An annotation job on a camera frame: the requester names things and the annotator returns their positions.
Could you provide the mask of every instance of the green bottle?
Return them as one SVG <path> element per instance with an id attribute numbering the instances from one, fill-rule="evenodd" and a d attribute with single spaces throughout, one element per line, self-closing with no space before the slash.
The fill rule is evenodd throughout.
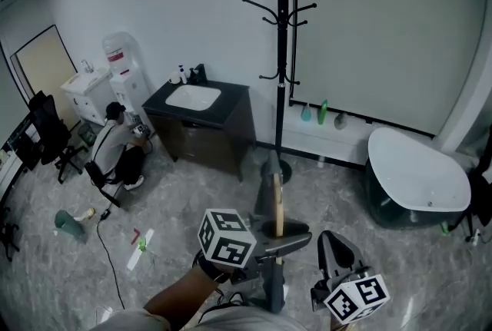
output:
<path id="1" fill-rule="evenodd" d="M 328 101 L 324 99 L 323 104 L 321 105 L 320 114 L 317 116 L 317 122 L 322 125 L 324 123 L 324 117 L 326 117 L 326 109 L 328 107 Z"/>

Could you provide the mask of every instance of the bag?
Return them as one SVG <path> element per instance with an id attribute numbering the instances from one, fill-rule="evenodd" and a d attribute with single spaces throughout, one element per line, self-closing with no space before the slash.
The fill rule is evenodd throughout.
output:
<path id="1" fill-rule="evenodd" d="M 103 174 L 99 166 L 94 162 L 94 160 L 95 157 L 98 156 L 98 152 L 101 149 L 102 143 L 105 142 L 106 138 L 109 135 L 109 132 L 111 132 L 113 127 L 108 130 L 108 133 L 106 133 L 105 137 L 102 139 L 101 143 L 99 144 L 98 150 L 95 152 L 94 158 L 90 162 L 85 164 L 85 170 L 87 171 L 87 174 L 89 174 L 92 183 L 99 189 L 102 189 L 107 184 L 107 179 L 109 175 L 113 172 L 113 170 L 109 171 L 107 174 Z"/>

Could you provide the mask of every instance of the gray floor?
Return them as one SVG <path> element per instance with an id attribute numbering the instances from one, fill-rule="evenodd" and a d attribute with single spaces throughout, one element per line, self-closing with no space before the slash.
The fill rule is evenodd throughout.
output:
<path id="1" fill-rule="evenodd" d="M 199 245 L 198 224 L 209 207 L 252 210 L 259 186 L 258 168 L 267 151 L 252 151 L 244 161 L 244 182 L 186 161 L 174 164 L 159 147 L 146 161 L 145 184 L 121 194 L 122 209 L 111 209 L 100 232 L 111 253 L 121 296 L 127 307 L 142 306 L 190 268 Z M 285 258 L 289 285 L 284 314 L 309 330 L 326 330 L 328 311 L 312 313 L 309 289 L 321 278 L 315 240 L 321 231 L 341 233 L 358 245 L 366 261 L 381 273 L 391 301 L 358 323 L 359 330 L 473 330 L 492 321 L 492 243 L 469 250 L 464 232 L 443 237 L 438 227 L 384 230 L 364 210 L 361 172 L 299 157 L 287 157 L 294 175 L 284 187 L 286 215 L 303 220 L 314 239 Z M 18 245 L 9 263 L 0 253 L 0 311 L 10 330 L 89 329 L 97 306 L 119 309 L 108 259 L 96 236 L 98 217 L 85 221 L 86 243 L 54 234 L 60 209 L 73 215 L 108 205 L 88 177 L 73 170 L 64 185 L 53 166 L 38 165 L 23 174 L 7 199 L 20 226 Z M 133 229 L 155 235 L 133 271 L 126 263 L 134 247 Z M 234 290 L 230 285 L 225 290 Z M 240 285 L 247 293 L 259 282 Z"/>

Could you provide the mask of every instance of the black coat rack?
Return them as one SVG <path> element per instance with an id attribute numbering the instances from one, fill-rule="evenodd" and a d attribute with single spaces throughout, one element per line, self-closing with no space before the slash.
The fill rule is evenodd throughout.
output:
<path id="1" fill-rule="evenodd" d="M 260 78 L 265 80 L 274 80 L 278 77 L 278 88 L 277 88 L 277 124 L 275 127 L 275 150 L 277 151 L 278 160 L 280 161 L 283 181 L 288 182 L 292 176 L 291 166 L 286 161 L 280 159 L 281 149 L 282 149 L 282 130 L 284 127 L 284 103 L 285 103 L 285 80 L 289 84 L 299 85 L 299 81 L 291 81 L 287 75 L 285 68 L 287 67 L 287 25 L 292 27 L 298 27 L 300 25 L 307 24 L 307 21 L 299 22 L 298 24 L 291 24 L 291 17 L 303 10 L 307 10 L 309 8 L 315 8 L 316 4 L 313 3 L 309 6 L 304 6 L 302 8 L 296 8 L 293 12 L 289 13 L 289 0 L 278 0 L 278 13 L 275 14 L 269 8 L 260 5 L 256 2 L 250 0 L 243 0 L 243 2 L 251 3 L 254 6 L 259 8 L 263 8 L 267 12 L 270 12 L 274 18 L 275 22 L 270 21 L 266 17 L 263 17 L 262 20 L 266 21 L 269 24 L 276 25 L 278 30 L 278 45 L 277 45 L 277 74 L 273 77 L 265 77 L 260 76 Z"/>

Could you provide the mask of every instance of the white mug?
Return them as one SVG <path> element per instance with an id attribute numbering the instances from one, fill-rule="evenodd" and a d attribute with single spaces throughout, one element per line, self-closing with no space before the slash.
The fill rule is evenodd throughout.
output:
<path id="1" fill-rule="evenodd" d="M 173 71 L 171 73 L 171 77 L 169 78 L 169 82 L 171 84 L 179 84 L 181 81 L 181 77 L 179 77 L 179 73 L 177 71 Z"/>

